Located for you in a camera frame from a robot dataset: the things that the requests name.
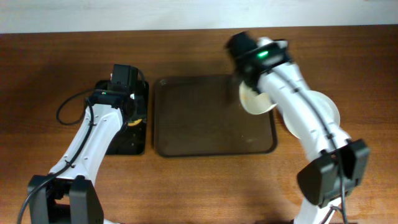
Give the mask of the yellow green sponge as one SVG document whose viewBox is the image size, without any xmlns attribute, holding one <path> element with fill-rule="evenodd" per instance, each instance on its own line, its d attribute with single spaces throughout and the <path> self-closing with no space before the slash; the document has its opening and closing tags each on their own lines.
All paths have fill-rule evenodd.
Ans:
<svg viewBox="0 0 398 224">
<path fill-rule="evenodd" d="M 138 124 L 140 124 L 142 122 L 142 119 L 137 119 L 137 120 L 135 120 L 135 121 L 130 121 L 130 122 L 128 122 L 128 126 L 129 127 L 132 127 L 132 126 L 137 126 Z"/>
</svg>

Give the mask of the white plate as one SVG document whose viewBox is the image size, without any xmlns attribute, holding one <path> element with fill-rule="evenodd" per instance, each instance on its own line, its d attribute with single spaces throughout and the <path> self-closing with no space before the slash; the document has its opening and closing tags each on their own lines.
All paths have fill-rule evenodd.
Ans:
<svg viewBox="0 0 398 224">
<path fill-rule="evenodd" d="M 239 85 L 239 100 L 244 110 L 253 115 L 267 113 L 277 106 L 267 93 L 256 93 L 244 82 Z"/>
<path fill-rule="evenodd" d="M 340 113 L 338 111 L 338 108 L 328 96 L 319 91 L 313 90 L 310 90 L 309 96 L 315 101 L 317 106 L 321 108 L 322 114 L 330 117 L 338 126 L 340 125 Z M 294 129 L 288 117 L 285 114 L 283 114 L 282 117 L 284 120 L 284 124 L 289 132 L 297 139 L 300 139 L 298 132 Z"/>
</svg>

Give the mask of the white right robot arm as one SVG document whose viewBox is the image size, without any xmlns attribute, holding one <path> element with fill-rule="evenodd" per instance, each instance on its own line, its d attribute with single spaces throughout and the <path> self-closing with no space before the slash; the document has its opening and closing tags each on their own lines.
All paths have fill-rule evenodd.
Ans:
<svg viewBox="0 0 398 224">
<path fill-rule="evenodd" d="M 247 32 L 226 44 L 238 77 L 255 93 L 269 95 L 296 130 L 309 161 L 297 174 L 303 202 L 293 223 L 329 223 L 335 212 L 347 223 L 346 198 L 362 182 L 370 148 L 322 114 L 288 47 L 285 39 L 254 40 Z"/>
</svg>

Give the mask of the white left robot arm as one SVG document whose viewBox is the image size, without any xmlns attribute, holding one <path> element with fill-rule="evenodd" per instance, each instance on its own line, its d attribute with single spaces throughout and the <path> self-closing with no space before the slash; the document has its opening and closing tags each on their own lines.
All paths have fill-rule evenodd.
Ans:
<svg viewBox="0 0 398 224">
<path fill-rule="evenodd" d="M 111 78 L 87 93 L 78 132 L 47 175 L 31 178 L 18 223 L 26 209 L 31 223 L 109 222 L 95 190 L 96 177 L 105 156 L 144 152 L 149 84 L 140 69 L 116 64 Z"/>
</svg>

